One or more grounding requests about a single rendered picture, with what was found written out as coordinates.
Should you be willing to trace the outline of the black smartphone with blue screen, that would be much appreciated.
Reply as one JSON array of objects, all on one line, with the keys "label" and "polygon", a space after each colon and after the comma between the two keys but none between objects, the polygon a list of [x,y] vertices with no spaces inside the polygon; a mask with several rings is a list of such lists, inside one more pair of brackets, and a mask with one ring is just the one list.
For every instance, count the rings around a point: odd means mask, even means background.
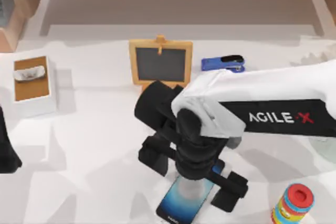
[{"label": "black smartphone with blue screen", "polygon": [[214,183],[208,179],[189,180],[178,175],[161,202],[156,214],[169,224],[192,224]]}]

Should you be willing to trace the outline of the stack of coloured rings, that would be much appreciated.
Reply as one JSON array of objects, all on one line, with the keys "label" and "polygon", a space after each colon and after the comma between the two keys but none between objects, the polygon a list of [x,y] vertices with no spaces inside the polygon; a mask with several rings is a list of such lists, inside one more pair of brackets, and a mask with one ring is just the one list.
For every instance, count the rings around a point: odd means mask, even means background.
[{"label": "stack of coloured rings", "polygon": [[301,183],[290,184],[272,209],[272,224],[300,224],[314,205],[314,194]]}]

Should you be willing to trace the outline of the wooden framed blackboard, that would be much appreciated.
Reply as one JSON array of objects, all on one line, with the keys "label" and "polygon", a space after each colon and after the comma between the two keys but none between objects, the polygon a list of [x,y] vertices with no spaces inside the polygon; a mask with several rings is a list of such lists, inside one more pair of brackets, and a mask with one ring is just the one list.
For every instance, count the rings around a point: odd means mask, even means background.
[{"label": "wooden framed blackboard", "polygon": [[159,80],[169,87],[186,86],[191,79],[193,43],[155,39],[129,40],[129,55],[133,84],[146,89]]}]

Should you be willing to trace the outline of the blue and black stapler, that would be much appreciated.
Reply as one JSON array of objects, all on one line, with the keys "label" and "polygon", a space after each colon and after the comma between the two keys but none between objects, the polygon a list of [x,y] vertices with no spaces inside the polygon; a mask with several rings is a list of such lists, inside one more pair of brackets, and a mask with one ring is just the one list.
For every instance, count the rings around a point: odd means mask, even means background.
[{"label": "blue and black stapler", "polygon": [[226,69],[233,73],[241,73],[245,71],[245,59],[241,55],[228,55],[213,58],[203,58],[201,60],[201,70],[211,71]]}]

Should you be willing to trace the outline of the white and brown tissue box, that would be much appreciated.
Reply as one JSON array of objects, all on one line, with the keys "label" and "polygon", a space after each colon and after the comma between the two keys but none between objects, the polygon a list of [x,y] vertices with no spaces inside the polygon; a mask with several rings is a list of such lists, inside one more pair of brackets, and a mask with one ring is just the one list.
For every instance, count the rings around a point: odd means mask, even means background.
[{"label": "white and brown tissue box", "polygon": [[14,62],[14,71],[44,66],[46,74],[33,81],[14,80],[14,108],[22,117],[32,117],[57,110],[55,67],[47,56],[40,56]]}]

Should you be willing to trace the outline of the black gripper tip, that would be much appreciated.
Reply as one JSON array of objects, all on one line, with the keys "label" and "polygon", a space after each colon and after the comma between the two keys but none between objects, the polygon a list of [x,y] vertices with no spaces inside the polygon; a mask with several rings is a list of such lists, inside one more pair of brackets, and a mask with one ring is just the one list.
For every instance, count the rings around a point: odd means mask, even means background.
[{"label": "black gripper tip", "polygon": [[0,174],[15,173],[20,167],[22,161],[9,140],[3,109],[0,106]]}]

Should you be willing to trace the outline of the white tissue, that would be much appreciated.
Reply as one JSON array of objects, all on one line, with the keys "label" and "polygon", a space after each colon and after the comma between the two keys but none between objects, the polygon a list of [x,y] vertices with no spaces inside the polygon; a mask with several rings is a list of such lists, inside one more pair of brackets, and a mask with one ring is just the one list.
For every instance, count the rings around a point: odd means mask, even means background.
[{"label": "white tissue", "polygon": [[43,78],[45,74],[46,74],[45,67],[40,65],[27,69],[15,70],[13,72],[13,77],[14,80],[18,82],[25,82]]}]

